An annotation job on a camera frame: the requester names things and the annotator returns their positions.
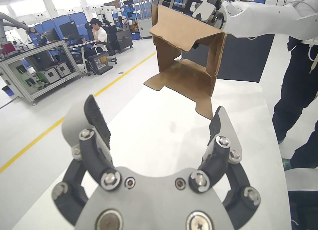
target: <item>cardboard box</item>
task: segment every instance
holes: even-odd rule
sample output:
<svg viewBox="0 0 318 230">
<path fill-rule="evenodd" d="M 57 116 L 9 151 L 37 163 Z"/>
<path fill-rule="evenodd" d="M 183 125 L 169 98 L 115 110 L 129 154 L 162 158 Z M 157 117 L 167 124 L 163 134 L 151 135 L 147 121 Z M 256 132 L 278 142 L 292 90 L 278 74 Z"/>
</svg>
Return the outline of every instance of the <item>cardboard box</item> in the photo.
<svg viewBox="0 0 318 230">
<path fill-rule="evenodd" d="M 221 63 L 226 34 L 181 12 L 162 5 L 152 7 L 153 42 L 157 49 L 159 74 L 144 84 L 154 90 L 168 88 L 196 102 L 197 113 L 212 119 L 211 96 Z M 193 44 L 208 45 L 207 66 L 190 60 L 175 60 Z"/>
</svg>

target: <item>white table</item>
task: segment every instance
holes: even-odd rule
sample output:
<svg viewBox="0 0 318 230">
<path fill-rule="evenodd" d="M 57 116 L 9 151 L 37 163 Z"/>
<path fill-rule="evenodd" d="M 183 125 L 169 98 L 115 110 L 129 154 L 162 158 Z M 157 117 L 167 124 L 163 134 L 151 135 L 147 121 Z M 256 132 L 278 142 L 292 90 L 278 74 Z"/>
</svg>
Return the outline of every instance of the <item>white table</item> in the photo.
<svg viewBox="0 0 318 230">
<path fill-rule="evenodd" d="M 217 80 L 212 96 L 213 111 L 225 107 L 242 145 L 242 166 L 261 204 L 241 229 L 290 230 L 291 221 L 281 156 L 259 84 Z M 186 167 L 197 168 L 210 137 L 210 121 L 195 112 L 195 103 L 164 87 L 143 87 L 109 124 L 111 154 L 115 166 L 126 166 L 147 176 L 165 176 Z M 14 227 L 23 229 L 73 229 L 51 200 L 49 187 Z M 89 175 L 82 185 L 88 196 L 97 184 Z M 230 189 L 223 177 L 215 186 L 223 200 Z"/>
<path fill-rule="evenodd" d="M 87 45 L 87 44 L 92 44 L 92 43 L 96 43 L 96 40 L 85 42 L 85 43 L 82 43 L 82 44 L 75 44 L 75 45 L 72 45 L 72 46 L 68 47 L 69 49 L 80 47 L 80 50 L 81 50 L 81 53 L 82 53 L 84 69 L 86 67 L 85 66 L 85 56 L 84 56 L 84 46 Z"/>
</svg>

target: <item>blue trash bin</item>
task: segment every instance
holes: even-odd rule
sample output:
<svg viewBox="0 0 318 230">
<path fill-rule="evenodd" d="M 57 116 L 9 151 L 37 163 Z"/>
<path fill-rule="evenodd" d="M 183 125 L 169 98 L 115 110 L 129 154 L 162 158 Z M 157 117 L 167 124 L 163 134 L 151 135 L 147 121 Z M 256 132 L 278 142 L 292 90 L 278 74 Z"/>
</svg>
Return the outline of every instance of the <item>blue trash bin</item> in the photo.
<svg viewBox="0 0 318 230">
<path fill-rule="evenodd" d="M 5 87 L 3 87 L 3 88 L 2 88 L 2 90 L 3 90 L 3 91 L 5 91 L 5 92 L 6 92 L 6 94 L 7 94 L 7 95 L 9 95 L 9 96 L 14 95 L 14 92 L 10 89 L 10 87 L 9 87 L 9 86 L 5 86 Z"/>
</svg>

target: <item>man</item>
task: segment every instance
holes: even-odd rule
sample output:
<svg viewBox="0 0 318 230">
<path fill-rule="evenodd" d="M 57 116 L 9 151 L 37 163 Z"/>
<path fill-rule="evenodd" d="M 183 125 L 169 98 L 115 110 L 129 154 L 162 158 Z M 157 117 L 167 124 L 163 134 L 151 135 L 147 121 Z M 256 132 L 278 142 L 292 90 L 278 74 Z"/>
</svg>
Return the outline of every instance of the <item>man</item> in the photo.
<svg viewBox="0 0 318 230">
<path fill-rule="evenodd" d="M 278 143 L 280 144 L 290 130 L 302 110 L 306 108 L 318 94 L 318 67 L 311 71 L 312 61 L 309 59 L 308 41 L 289 37 L 287 44 L 291 51 L 291 59 L 286 70 L 281 88 L 281 99 L 274 107 L 273 124 Z M 318 53 L 318 45 L 311 48 L 310 56 L 314 60 Z M 284 170 L 292 168 L 315 168 L 318 166 L 318 121 L 306 144 L 295 150 L 292 158 L 283 158 Z"/>
<path fill-rule="evenodd" d="M 88 59 L 88 57 L 93 56 L 97 53 L 101 53 L 102 51 L 107 51 L 106 45 L 101 44 L 107 42 L 107 33 L 106 31 L 101 27 L 101 21 L 99 19 L 93 18 L 91 20 L 91 26 L 93 27 L 92 32 L 94 35 L 94 40 L 96 40 L 96 43 L 92 46 L 90 50 L 87 50 L 84 52 L 85 59 Z M 90 66 L 86 61 L 86 67 L 87 71 L 90 70 Z"/>
</svg>

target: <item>computer monitor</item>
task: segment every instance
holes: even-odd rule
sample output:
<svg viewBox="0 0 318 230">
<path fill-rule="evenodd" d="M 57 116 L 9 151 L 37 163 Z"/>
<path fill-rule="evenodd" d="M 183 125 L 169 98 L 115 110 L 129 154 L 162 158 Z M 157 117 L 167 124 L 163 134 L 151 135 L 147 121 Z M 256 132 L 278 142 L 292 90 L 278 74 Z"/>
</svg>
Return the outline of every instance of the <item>computer monitor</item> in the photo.
<svg viewBox="0 0 318 230">
<path fill-rule="evenodd" d="M 81 40 L 81 36 L 77 30 L 76 23 L 74 21 L 70 21 L 66 24 L 60 25 L 60 30 L 62 35 L 68 40 Z"/>
<path fill-rule="evenodd" d="M 49 42 L 60 40 L 55 28 L 45 31 L 45 35 Z"/>
</svg>

